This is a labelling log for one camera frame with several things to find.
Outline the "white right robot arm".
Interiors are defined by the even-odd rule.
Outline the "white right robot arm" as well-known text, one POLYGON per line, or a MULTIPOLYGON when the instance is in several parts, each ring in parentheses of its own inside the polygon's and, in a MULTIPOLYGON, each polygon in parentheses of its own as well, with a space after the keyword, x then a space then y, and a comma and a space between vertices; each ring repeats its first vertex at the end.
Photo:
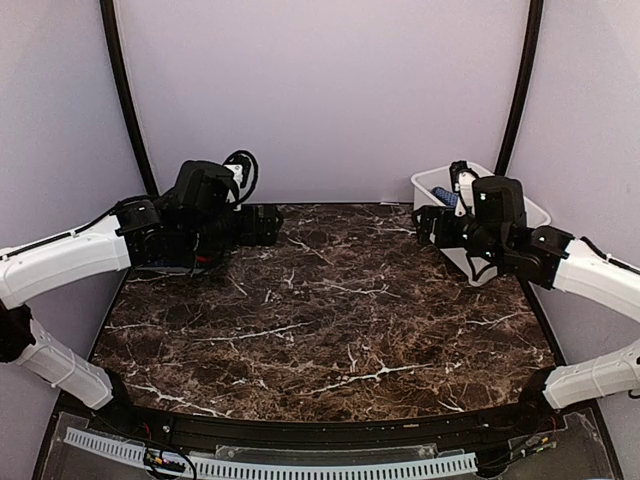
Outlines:
MULTIPOLYGON (((588 238, 550 225, 531 228, 522 185, 502 176, 475 178, 460 208, 424 205, 412 214, 418 238, 439 249, 461 248, 500 274, 548 290, 588 298, 633 320, 639 318, 639 270, 598 249, 588 238)), ((577 364, 543 369, 522 391, 510 413, 521 434, 582 401, 639 391, 639 344, 577 364)))

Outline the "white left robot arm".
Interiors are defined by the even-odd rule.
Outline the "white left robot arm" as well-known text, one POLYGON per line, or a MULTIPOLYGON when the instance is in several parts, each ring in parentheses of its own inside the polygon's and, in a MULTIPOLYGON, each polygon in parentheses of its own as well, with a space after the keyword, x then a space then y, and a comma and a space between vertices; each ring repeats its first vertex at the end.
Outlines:
POLYGON ((120 436, 141 427, 118 374, 56 340, 27 303, 58 287, 132 268, 204 273, 237 246, 272 246, 283 224, 274 205, 250 205, 259 176, 248 151, 223 163, 187 160, 161 195, 117 202, 79 227, 1 252, 1 361, 22 366, 101 411, 120 436))

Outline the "blue checked long sleeve shirt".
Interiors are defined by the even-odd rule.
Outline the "blue checked long sleeve shirt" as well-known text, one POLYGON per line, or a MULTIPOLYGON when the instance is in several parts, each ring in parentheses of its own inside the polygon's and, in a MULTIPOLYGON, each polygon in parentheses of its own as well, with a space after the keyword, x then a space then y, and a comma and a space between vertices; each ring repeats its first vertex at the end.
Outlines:
POLYGON ((431 190, 431 194, 449 208, 455 208, 457 206, 457 193, 451 192, 442 187, 435 187, 431 190))

